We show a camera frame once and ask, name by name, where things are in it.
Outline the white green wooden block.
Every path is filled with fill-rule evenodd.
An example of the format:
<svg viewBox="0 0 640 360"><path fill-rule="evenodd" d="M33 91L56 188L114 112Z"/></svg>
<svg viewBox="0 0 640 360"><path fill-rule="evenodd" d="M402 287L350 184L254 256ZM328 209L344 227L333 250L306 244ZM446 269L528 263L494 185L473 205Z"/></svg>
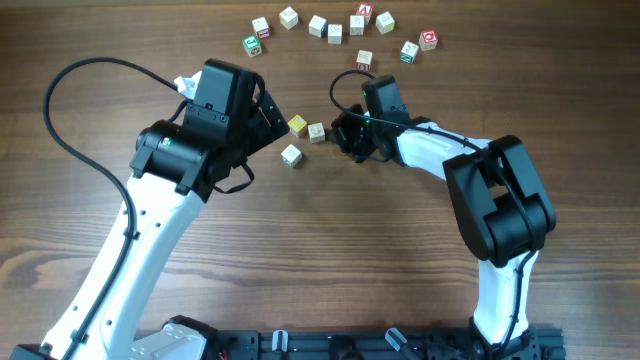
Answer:
<svg viewBox="0 0 640 360"><path fill-rule="evenodd" d="M295 167L303 157L302 152L293 144L288 145L281 153L282 159L289 167Z"/></svg>

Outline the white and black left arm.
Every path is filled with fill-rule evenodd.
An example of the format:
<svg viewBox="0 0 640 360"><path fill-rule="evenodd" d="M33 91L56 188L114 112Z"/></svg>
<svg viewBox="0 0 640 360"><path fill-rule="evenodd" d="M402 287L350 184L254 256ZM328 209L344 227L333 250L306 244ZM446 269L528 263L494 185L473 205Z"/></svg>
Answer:
<svg viewBox="0 0 640 360"><path fill-rule="evenodd" d="M263 78L216 59L171 85L176 112L138 136L123 203L75 298L38 344L16 359L222 359L215 328L185 316L138 337L169 255L220 182L287 133Z"/></svg>

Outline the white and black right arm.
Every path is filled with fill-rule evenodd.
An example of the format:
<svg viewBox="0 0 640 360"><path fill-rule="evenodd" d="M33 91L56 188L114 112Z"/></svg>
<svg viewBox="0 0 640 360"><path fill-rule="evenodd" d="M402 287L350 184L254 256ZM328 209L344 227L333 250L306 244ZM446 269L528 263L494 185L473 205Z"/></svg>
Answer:
<svg viewBox="0 0 640 360"><path fill-rule="evenodd" d="M357 163L378 152L447 184L460 235L479 265L479 297L471 318L493 357L524 344L531 272L557 218L521 140L475 139L411 117L395 78L369 75L363 105L343 107L332 124L334 142Z"/></svg>

